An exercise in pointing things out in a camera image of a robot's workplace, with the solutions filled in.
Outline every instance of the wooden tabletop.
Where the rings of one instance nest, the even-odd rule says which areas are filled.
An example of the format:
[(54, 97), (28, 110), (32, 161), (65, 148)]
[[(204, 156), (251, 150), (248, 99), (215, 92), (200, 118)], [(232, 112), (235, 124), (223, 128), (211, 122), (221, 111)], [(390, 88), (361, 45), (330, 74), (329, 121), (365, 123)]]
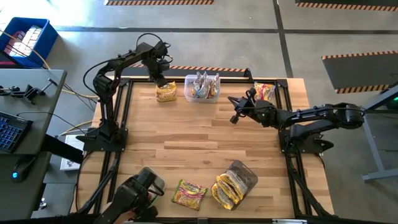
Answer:
[[(308, 108), (303, 79), (287, 80), (293, 109)], [(263, 128), (249, 118), (240, 119), (237, 125), (229, 122), (234, 109), (227, 96), (244, 96), (250, 87), (250, 84), (223, 83), (217, 104), (196, 104), (185, 100), (183, 84), (178, 83), (178, 100), (158, 103), (152, 83), (135, 83), (127, 121), (129, 137), (116, 185), (148, 166), (165, 180), (167, 187), (165, 195), (154, 202), (158, 217), (294, 217), (286, 162), (280, 153), (277, 130)], [(97, 106), (93, 126), (98, 126), (99, 119), (100, 108)], [(103, 152), (94, 152), (83, 164), (78, 186), (79, 207), (97, 188), (103, 157)], [(309, 189), (323, 207), (333, 213), (320, 159), (308, 154), (302, 157)], [(198, 212), (171, 202), (180, 179), (210, 188), (216, 176), (235, 159), (259, 177), (258, 184), (235, 211), (223, 209), (210, 191)], [(107, 196), (108, 188), (104, 191), (103, 205)], [(301, 191), (298, 196), (302, 203)]]

